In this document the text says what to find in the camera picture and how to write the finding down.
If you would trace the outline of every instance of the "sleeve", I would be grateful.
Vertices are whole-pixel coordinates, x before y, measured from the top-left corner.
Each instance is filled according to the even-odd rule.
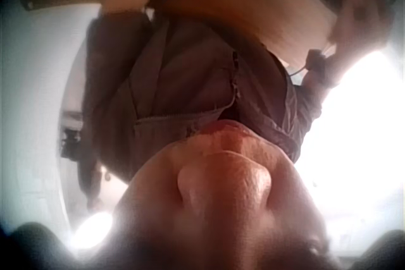
[[[310,131],[314,120],[322,113],[322,105],[304,87],[295,85],[297,112],[296,112],[296,140],[299,146],[304,142],[305,135]]]
[[[128,77],[151,35],[149,19],[139,12],[100,16],[87,33],[82,133],[97,159],[124,181],[136,119]]]

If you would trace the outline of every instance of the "wall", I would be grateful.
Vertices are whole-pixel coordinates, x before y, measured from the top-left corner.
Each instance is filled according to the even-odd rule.
[[[98,5],[1,15],[1,225],[42,223],[68,242],[58,173],[59,112],[73,60]]]

